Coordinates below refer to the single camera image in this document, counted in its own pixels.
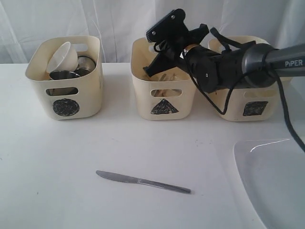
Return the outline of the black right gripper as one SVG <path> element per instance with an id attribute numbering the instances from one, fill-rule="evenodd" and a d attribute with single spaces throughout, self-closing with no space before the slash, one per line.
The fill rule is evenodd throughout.
<path id="1" fill-rule="evenodd" d="M 187 69 L 185 60 L 181 58 L 183 50 L 189 45 L 200 44 L 208 33 L 207 25 L 200 24 L 198 28 L 188 30 L 187 33 L 174 39 L 155 43 L 155 46 L 159 46 L 158 54 L 149 66 L 143 67 L 143 70 L 152 77 L 174 67 Z"/>

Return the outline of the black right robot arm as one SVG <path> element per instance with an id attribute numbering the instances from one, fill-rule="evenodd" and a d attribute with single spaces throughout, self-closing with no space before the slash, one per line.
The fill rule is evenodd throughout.
<path id="1" fill-rule="evenodd" d="M 146 32 L 157 56 L 144 67 L 148 76 L 178 67 L 202 93 L 219 89 L 264 88 L 281 77 L 305 74 L 304 44 L 276 49 L 270 44 L 235 42 L 201 24 L 154 25 Z"/>

